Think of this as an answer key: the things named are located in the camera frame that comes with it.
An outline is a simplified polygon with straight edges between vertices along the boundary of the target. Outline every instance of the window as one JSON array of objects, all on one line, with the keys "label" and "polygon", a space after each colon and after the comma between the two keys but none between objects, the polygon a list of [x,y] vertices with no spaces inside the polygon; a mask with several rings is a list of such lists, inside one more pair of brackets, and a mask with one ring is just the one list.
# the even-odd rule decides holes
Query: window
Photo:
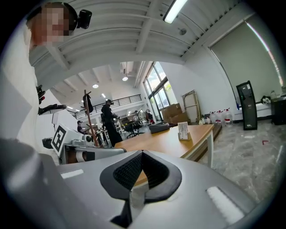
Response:
[{"label": "window", "polygon": [[150,86],[151,86],[151,89],[152,91],[158,86],[158,84],[160,83],[160,80],[158,78],[158,75],[155,71],[155,69],[152,67],[152,70],[150,72],[150,75],[148,76],[147,78]]},{"label": "window", "polygon": [[177,100],[166,74],[159,62],[153,63],[149,75],[144,81],[144,85],[149,95],[151,106],[157,121],[163,120],[160,109],[171,104],[176,104]]},{"label": "window", "polygon": [[166,77],[166,74],[165,74],[165,72],[164,72],[164,70],[163,70],[163,68],[159,62],[156,62],[155,68],[159,74],[160,79],[161,80],[164,79]]}]

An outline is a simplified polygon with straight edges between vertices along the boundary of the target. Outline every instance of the fluorescent light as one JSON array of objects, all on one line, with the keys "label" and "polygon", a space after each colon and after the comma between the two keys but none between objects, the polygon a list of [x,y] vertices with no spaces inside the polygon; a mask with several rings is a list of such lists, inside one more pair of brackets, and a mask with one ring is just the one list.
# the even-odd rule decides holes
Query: fluorescent light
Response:
[{"label": "fluorescent light", "polygon": [[163,20],[171,24],[186,2],[187,0],[174,0]]},{"label": "fluorescent light", "polygon": [[248,25],[248,27],[255,33],[255,35],[258,37],[258,39],[261,41],[261,43],[263,44],[264,48],[266,49],[266,51],[270,51],[270,49],[268,48],[267,44],[265,43],[265,41],[262,39],[262,37],[258,34],[258,32],[256,32],[256,30],[248,23],[246,23]]}]

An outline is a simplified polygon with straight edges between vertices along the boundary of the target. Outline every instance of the person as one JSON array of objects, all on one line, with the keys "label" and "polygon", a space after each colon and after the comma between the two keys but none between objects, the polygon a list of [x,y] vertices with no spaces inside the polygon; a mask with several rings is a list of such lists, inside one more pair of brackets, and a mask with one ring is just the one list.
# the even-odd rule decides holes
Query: person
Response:
[{"label": "person", "polygon": [[83,130],[81,127],[81,121],[77,121],[77,131],[81,134],[88,134],[86,130]]},{"label": "person", "polygon": [[39,153],[52,154],[36,140],[38,84],[35,70],[29,63],[29,51],[36,46],[62,41],[76,25],[76,11],[60,2],[45,3],[18,25],[5,47],[0,66],[0,105],[5,107],[0,110],[1,120],[5,120],[0,138],[18,139]]},{"label": "person", "polygon": [[106,100],[105,105],[102,107],[101,111],[103,113],[104,126],[108,132],[111,145],[114,147],[117,142],[122,141],[122,137],[119,133],[117,133],[113,120],[116,118],[116,115],[112,114],[110,105],[113,105],[112,101],[110,99]]}]

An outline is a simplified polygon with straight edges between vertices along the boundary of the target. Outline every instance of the black jacket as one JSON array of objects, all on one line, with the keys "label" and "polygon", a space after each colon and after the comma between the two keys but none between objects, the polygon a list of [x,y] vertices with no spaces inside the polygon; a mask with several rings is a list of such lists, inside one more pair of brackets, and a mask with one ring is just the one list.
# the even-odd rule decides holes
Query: black jacket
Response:
[{"label": "black jacket", "polygon": [[105,104],[102,107],[101,112],[104,115],[104,122],[105,123],[113,123],[113,119],[115,118],[115,115],[112,114],[110,105]]}]

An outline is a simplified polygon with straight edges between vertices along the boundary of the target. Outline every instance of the tile floor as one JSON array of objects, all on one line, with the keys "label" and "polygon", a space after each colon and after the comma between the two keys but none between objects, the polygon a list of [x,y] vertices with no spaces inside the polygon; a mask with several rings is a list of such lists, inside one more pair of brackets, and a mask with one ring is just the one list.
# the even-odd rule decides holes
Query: tile floor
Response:
[{"label": "tile floor", "polygon": [[[277,168],[285,165],[285,155],[279,154],[285,142],[286,125],[275,126],[271,120],[258,121],[253,131],[244,131],[243,123],[223,127],[214,142],[213,169],[260,202],[275,191],[281,173]],[[199,163],[207,165],[207,153]]]}]

